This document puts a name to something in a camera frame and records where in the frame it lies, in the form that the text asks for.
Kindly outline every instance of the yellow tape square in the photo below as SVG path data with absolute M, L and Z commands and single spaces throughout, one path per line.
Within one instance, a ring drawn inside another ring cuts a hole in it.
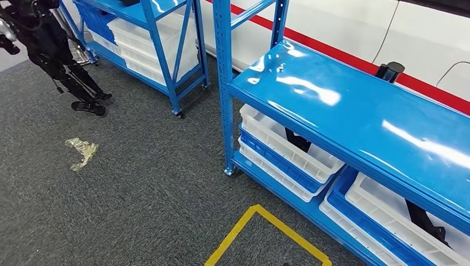
M 243 227 L 247 225 L 248 221 L 253 217 L 255 213 L 258 213 L 264 219 L 268 220 L 271 224 L 276 226 L 293 241 L 295 241 L 297 244 L 307 250 L 310 254 L 320 260 L 322 266 L 331 266 L 331 261 L 329 260 L 327 255 L 321 252 L 318 248 L 315 248 L 312 244 L 307 242 L 298 233 L 290 229 L 285 223 L 283 223 L 281 220 L 269 213 L 265 208 L 261 207 L 261 205 L 259 204 L 248 208 L 242 218 L 238 220 L 238 222 L 235 224 L 229 234 L 224 238 L 222 243 L 220 243 L 216 251 L 212 253 L 212 255 L 206 261 L 204 266 L 214 266 L 219 261 L 224 252 L 227 250 L 228 246 L 232 244 L 232 242 L 235 240 L 235 237 L 238 235 L 238 233 L 240 233 Z

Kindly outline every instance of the plastic wrapper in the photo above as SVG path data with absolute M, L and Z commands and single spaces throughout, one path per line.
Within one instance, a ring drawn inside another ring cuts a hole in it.
M 95 143 L 88 143 L 88 141 L 82 141 L 79 138 L 73 138 L 65 141 L 65 145 L 67 147 L 75 148 L 83 158 L 80 162 L 72 164 L 70 169 L 77 172 L 78 170 L 82 169 L 95 155 L 96 150 L 98 149 L 98 144 Z

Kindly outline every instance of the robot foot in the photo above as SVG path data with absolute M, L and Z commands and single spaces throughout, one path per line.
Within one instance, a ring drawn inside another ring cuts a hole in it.
M 74 111 L 84 111 L 84 112 L 92 112 L 97 116 L 103 116 L 106 114 L 106 108 L 104 106 L 98 105 L 95 102 L 81 102 L 75 101 L 72 103 L 72 109 Z
M 113 95 L 111 93 L 97 93 L 95 99 L 97 100 L 109 100 Z

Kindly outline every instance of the black cylindrical object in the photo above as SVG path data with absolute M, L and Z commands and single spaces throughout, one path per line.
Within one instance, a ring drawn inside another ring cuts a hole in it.
M 395 83 L 396 79 L 403 71 L 405 71 L 405 67 L 402 64 L 390 62 L 388 64 L 382 64 L 375 76 L 390 83 Z

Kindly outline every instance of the humanoid robot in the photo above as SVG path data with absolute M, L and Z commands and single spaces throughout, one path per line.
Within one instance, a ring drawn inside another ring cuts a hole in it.
M 26 46 L 30 60 L 40 66 L 53 80 L 58 80 L 78 101 L 72 103 L 75 111 L 106 113 L 99 101 L 111 98 L 104 93 L 88 72 L 74 59 L 68 39 L 72 38 L 60 26 L 50 9 L 59 7 L 59 0 L 8 0 L 10 5 L 0 6 L 0 48 L 9 54 L 20 52 L 13 44 L 18 40 Z

